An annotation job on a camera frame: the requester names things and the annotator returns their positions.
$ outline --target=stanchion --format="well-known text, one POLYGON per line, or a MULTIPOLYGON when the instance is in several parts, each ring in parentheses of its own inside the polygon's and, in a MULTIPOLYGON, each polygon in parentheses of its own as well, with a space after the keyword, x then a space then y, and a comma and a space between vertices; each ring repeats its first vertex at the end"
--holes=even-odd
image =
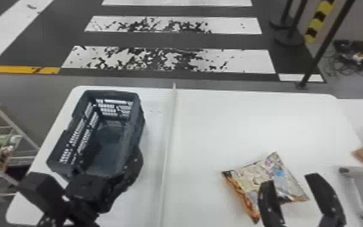
POLYGON ((300 23, 301 16, 304 13, 304 9, 307 6, 308 0, 301 0, 300 6, 294 17, 294 22, 291 28, 274 33, 274 40, 283 46, 299 46, 304 44, 304 37, 297 31, 298 23, 300 23))
POLYGON ((355 0, 347 0, 339 13, 338 18, 333 23, 332 28, 330 29, 328 35, 326 36, 324 42, 322 43, 320 49, 317 52, 317 55, 312 61, 311 67, 306 72, 306 74, 303 77, 303 80, 300 83, 296 83, 295 87, 300 90, 305 90, 307 82, 309 78, 311 77, 311 74, 314 72, 315 68, 318 66, 318 63, 320 62, 321 58, 324 56, 326 49, 328 48, 329 44, 332 42, 333 38, 336 35, 336 32, 338 31, 339 27, 342 25, 343 20, 349 13, 350 9, 353 6, 353 3, 355 3, 355 0))
POLYGON ((270 15, 270 26, 275 29, 287 29, 292 25, 292 18, 288 16, 293 0, 287 0, 283 13, 276 10, 270 15))

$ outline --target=white line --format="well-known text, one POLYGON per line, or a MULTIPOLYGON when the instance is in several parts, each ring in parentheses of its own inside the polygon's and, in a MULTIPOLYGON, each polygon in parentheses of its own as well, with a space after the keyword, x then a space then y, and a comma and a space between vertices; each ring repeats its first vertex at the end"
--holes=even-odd
POLYGON ((103 5, 232 6, 249 7, 251 0, 104 0, 103 5))
POLYGON ((262 34, 256 18, 94 16, 85 31, 262 34))
MULTIPOLYGON (((280 81, 294 81, 299 82, 304 77, 304 74, 279 74, 280 81)), ((323 83, 324 79, 319 74, 312 74, 309 78, 309 82, 320 82, 323 83)))
POLYGON ((0 55, 53 0, 20 0, 0 15, 0 55))
POLYGON ((75 46, 62 68, 274 74, 267 50, 75 46))

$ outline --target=tangled wires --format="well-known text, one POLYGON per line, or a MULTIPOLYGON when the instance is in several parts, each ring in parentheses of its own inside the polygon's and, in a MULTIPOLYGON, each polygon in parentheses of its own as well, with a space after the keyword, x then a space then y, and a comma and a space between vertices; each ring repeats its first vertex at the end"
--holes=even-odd
POLYGON ((324 65, 323 71, 330 77, 337 77, 339 75, 361 75, 363 76, 363 62, 357 64, 356 61, 347 57, 343 53, 331 51, 324 58, 327 63, 324 65))

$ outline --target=cable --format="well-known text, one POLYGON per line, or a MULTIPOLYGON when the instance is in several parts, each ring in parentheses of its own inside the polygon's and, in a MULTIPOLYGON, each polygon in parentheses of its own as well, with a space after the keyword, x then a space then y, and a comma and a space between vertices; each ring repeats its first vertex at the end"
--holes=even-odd
POLYGON ((323 68, 323 72, 330 77, 338 77, 338 74, 351 76, 354 74, 363 76, 363 69, 355 63, 344 63, 343 54, 336 51, 327 51, 324 56, 327 59, 327 64, 323 68))

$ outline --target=gray floor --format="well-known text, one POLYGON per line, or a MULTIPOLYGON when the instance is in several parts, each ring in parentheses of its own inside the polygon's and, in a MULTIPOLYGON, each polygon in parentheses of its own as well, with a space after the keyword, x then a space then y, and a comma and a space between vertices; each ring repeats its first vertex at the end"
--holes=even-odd
MULTIPOLYGON (((328 77, 327 84, 309 84, 310 93, 332 94, 338 98, 363 98, 363 77, 358 75, 328 77)), ((79 85, 138 86, 151 88, 220 89, 236 91, 298 92, 293 83, 230 82, 208 80, 173 80, 148 78, 70 77, 38 75, 0 75, 0 103, 9 116, 41 144, 71 89, 79 85)), ((0 200, 0 226, 8 200, 0 200)))

